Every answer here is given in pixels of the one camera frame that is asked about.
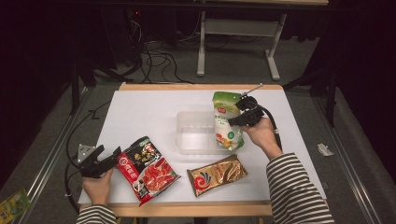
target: striped shirt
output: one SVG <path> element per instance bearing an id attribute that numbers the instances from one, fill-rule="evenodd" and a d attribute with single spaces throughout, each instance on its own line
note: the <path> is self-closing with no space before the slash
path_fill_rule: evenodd
<path id="1" fill-rule="evenodd" d="M 276 224 L 334 223 L 328 206 L 294 153 L 272 159 L 267 176 Z"/>
<path id="2" fill-rule="evenodd" d="M 77 224 L 82 223 L 116 223 L 116 217 L 114 216 L 113 211 L 106 206 L 96 204 L 81 210 L 77 219 Z"/>

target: white tabletop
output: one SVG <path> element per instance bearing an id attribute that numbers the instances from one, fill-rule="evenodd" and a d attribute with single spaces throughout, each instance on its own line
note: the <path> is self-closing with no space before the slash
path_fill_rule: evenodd
<path id="1" fill-rule="evenodd" d="M 244 92 L 247 90 L 229 90 Z M 244 136 L 245 145 L 235 151 L 248 175 L 232 184 L 212 189 L 195 197 L 187 170 L 202 167 L 225 158 L 225 155 L 182 155 L 176 143 L 177 113 L 180 111 L 213 111 L 213 90 L 188 91 L 115 91 L 97 146 L 104 145 L 101 158 L 122 150 L 142 136 L 148 136 L 181 178 L 148 203 L 256 202 L 269 201 L 264 153 Z M 283 151 L 294 152 L 302 161 L 311 181 L 323 199 L 326 198 L 304 140 L 283 90 L 256 90 L 250 94 L 275 118 Z M 128 181 L 119 170 L 112 176 L 109 203 L 139 203 Z M 90 203 L 83 191 L 79 203 Z"/>

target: white stand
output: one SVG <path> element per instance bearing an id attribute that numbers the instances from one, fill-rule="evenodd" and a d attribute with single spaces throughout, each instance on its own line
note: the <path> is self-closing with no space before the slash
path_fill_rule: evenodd
<path id="1" fill-rule="evenodd" d="M 265 57 L 270 67 L 271 76 L 274 81 L 279 81 L 274 54 L 279 42 L 282 29 L 285 24 L 286 14 L 282 14 L 279 21 L 238 21 L 207 19 L 205 12 L 201 12 L 201 44 L 198 54 L 197 76 L 205 75 L 205 34 L 216 35 L 251 35 L 251 36 L 272 36 L 273 44 L 271 49 L 265 51 Z"/>

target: hand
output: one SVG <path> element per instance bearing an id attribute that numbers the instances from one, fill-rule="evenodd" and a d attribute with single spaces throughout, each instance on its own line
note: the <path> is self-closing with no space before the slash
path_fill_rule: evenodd
<path id="1" fill-rule="evenodd" d="M 102 178 L 82 177 L 82 187 L 91 199 L 92 204 L 107 205 L 110 194 L 110 180 L 114 168 L 106 172 Z"/>
<path id="2" fill-rule="evenodd" d="M 241 129 L 248 134 L 256 146 L 262 149 L 269 160 L 283 154 L 276 143 L 274 127 L 268 118 L 262 118 L 253 127 L 241 126 Z"/>

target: red snack bag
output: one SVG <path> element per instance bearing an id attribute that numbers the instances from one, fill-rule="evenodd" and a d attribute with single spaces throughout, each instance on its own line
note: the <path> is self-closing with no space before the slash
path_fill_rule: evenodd
<path id="1" fill-rule="evenodd" d="M 139 206 L 180 178 L 147 136 L 121 152 L 117 166 L 131 184 Z"/>

